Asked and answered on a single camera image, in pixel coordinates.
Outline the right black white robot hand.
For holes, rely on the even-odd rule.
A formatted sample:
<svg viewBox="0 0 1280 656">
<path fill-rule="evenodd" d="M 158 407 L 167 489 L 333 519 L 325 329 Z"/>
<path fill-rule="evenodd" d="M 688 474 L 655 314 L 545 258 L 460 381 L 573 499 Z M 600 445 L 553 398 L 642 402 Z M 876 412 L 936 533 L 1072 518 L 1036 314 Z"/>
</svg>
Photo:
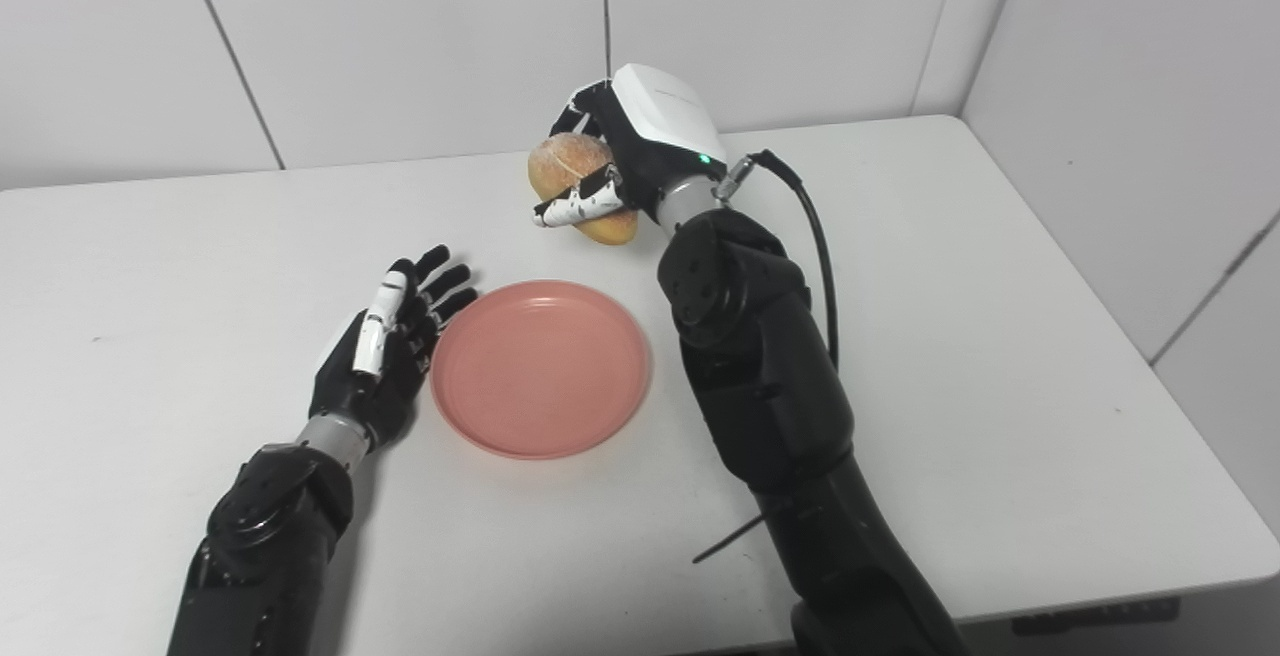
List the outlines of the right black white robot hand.
<svg viewBox="0 0 1280 656">
<path fill-rule="evenodd" d="M 626 64 L 580 88 L 550 128 L 582 135 L 611 150 L 605 164 L 543 200 L 532 220 L 543 228 L 579 226 L 616 211 L 641 211 L 668 236 L 722 205 L 718 183 L 728 158 L 709 111 L 680 78 Z"/>
</svg>

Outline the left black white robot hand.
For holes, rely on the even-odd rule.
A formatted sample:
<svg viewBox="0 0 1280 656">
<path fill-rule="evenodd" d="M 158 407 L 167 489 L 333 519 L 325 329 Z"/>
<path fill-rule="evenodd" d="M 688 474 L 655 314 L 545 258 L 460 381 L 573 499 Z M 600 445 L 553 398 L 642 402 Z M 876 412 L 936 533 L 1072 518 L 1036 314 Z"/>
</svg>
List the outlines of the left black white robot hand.
<svg viewBox="0 0 1280 656">
<path fill-rule="evenodd" d="M 371 448 L 399 438 L 445 328 L 477 299 L 471 279 L 444 243 L 394 261 L 317 369 L 308 415 L 355 423 Z"/>
</svg>

